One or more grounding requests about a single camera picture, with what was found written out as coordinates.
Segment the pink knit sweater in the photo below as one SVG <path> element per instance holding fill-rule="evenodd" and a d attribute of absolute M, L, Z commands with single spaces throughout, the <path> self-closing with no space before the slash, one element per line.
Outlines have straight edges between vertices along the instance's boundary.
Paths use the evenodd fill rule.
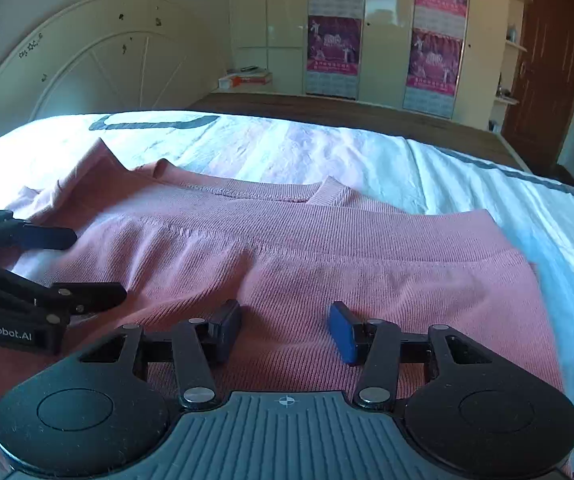
<path fill-rule="evenodd" d="M 121 306 L 75 321 L 72 352 L 134 323 L 168 330 L 235 299 L 244 323 L 226 388 L 351 390 L 326 329 L 336 301 L 423 333 L 448 324 L 563 383 L 536 272 L 484 210 L 408 214 L 326 179 L 268 184 L 159 160 L 125 168 L 99 140 L 61 160 L 0 160 L 0 209 L 78 234 L 65 252 L 0 262 L 37 283 L 118 282 Z"/>

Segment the cream arched headboard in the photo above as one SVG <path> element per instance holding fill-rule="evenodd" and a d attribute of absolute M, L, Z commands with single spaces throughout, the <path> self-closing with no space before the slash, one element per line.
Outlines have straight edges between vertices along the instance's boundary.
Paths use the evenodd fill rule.
<path fill-rule="evenodd" d="M 61 115 L 183 110 L 224 75 L 217 38 L 168 0 L 83 0 L 0 66 L 0 136 Z"/>

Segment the blue patterned bed sheet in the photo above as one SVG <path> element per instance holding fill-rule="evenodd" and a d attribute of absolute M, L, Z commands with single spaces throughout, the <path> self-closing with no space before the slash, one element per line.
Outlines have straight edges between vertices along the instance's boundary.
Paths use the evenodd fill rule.
<path fill-rule="evenodd" d="M 173 110 L 56 116 L 11 130 L 0 138 L 0 208 L 42 191 L 96 140 L 130 169 L 163 158 L 252 182 L 333 177 L 410 214 L 488 210 L 537 268 L 574 401 L 574 188 L 400 136 Z"/>

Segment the white orange box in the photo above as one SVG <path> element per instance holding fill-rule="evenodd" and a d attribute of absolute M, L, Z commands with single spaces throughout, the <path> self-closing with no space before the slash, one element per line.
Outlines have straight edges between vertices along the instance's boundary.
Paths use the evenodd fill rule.
<path fill-rule="evenodd" d="M 219 79 L 217 89 L 232 90 L 242 86 L 267 86 L 273 80 L 272 73 L 259 66 L 247 66 L 240 70 L 229 70 Z"/>

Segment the lower right pink poster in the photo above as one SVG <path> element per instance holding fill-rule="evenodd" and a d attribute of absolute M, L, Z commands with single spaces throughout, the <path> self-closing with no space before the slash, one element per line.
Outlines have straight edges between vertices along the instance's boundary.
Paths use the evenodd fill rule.
<path fill-rule="evenodd" d="M 461 38 L 414 28 L 406 85 L 413 89 L 455 96 L 462 47 Z"/>

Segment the brown wooden door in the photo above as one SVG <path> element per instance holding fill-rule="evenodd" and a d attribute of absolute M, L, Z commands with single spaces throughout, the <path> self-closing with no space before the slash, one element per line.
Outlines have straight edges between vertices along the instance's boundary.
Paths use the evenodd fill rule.
<path fill-rule="evenodd" d="M 532 0 L 502 134 L 535 174 L 557 164 L 574 114 L 574 0 Z"/>

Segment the lower left pink poster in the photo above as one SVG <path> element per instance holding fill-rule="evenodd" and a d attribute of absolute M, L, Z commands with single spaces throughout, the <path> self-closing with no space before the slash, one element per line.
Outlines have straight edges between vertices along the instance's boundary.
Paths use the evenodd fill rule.
<path fill-rule="evenodd" d="M 360 18 L 310 15 L 307 71 L 357 76 L 361 53 Z"/>

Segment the cream wardrobe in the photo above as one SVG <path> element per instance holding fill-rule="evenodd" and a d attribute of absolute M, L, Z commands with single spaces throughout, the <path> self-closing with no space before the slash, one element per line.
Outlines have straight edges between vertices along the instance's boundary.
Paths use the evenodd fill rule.
<path fill-rule="evenodd" d="M 266 68 L 267 90 L 385 105 L 486 128 L 498 88 L 508 0 L 468 0 L 465 18 L 415 0 L 229 0 L 237 67 Z M 357 76 L 307 71 L 310 15 L 360 18 Z M 412 30 L 463 40 L 455 96 L 406 85 Z"/>

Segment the cream corner shelf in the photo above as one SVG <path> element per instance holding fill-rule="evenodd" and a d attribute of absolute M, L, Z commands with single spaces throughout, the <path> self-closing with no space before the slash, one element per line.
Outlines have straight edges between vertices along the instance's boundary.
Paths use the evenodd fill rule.
<path fill-rule="evenodd" d="M 489 130 L 501 134 L 508 112 L 518 104 L 515 96 L 515 80 L 522 55 L 527 49 L 522 44 L 522 21 L 525 11 L 534 0 L 508 0 L 508 24 L 505 30 L 505 50 L 499 76 L 496 97 L 489 119 Z"/>

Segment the brown wooden bed frame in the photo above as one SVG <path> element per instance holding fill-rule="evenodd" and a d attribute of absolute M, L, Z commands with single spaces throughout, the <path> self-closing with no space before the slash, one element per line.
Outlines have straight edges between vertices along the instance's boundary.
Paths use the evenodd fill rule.
<path fill-rule="evenodd" d="M 323 96 L 217 92 L 204 96 L 188 108 L 198 112 L 285 119 L 403 136 L 515 169 L 527 168 L 511 147 L 492 132 L 386 106 Z"/>

